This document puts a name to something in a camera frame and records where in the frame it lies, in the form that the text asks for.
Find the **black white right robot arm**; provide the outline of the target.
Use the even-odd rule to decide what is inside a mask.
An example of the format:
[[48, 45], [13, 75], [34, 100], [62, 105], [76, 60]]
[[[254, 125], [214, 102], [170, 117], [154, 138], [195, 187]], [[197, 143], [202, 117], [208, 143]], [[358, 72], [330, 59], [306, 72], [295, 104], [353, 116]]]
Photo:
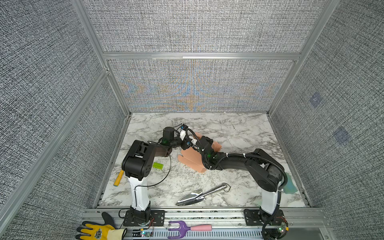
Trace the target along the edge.
[[188, 145], [195, 145], [200, 153], [202, 164], [208, 170], [243, 170], [251, 174], [257, 185], [262, 188], [263, 214], [274, 216], [280, 208], [283, 188], [288, 182], [284, 167], [262, 149], [250, 153], [215, 152], [213, 140], [206, 136], [198, 137], [191, 129], [183, 130], [183, 140]]

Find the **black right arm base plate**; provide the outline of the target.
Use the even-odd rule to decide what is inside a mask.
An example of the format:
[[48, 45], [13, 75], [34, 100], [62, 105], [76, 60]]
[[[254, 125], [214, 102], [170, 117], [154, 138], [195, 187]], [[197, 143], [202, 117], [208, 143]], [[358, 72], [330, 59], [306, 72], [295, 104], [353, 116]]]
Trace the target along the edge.
[[244, 220], [246, 226], [262, 226], [271, 214], [259, 209], [244, 209]]

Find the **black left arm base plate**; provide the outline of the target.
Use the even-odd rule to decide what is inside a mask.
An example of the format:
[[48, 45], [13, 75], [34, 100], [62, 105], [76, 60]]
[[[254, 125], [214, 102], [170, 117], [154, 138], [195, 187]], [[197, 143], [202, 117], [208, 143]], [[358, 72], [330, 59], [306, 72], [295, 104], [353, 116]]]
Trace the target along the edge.
[[145, 227], [152, 223], [154, 227], [163, 227], [165, 221], [165, 211], [162, 210], [147, 210], [137, 211], [128, 210], [124, 217], [124, 227]]

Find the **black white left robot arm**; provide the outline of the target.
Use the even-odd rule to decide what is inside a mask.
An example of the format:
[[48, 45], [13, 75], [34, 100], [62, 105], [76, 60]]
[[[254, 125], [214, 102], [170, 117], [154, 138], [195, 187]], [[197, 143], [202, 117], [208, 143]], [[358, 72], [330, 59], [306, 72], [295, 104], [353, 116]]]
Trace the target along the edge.
[[122, 170], [129, 179], [132, 192], [131, 209], [134, 213], [145, 215], [151, 210], [147, 177], [156, 157], [170, 157], [175, 148], [187, 149], [193, 145], [188, 137], [189, 127], [181, 129], [166, 127], [163, 136], [156, 142], [135, 140], [122, 162]]

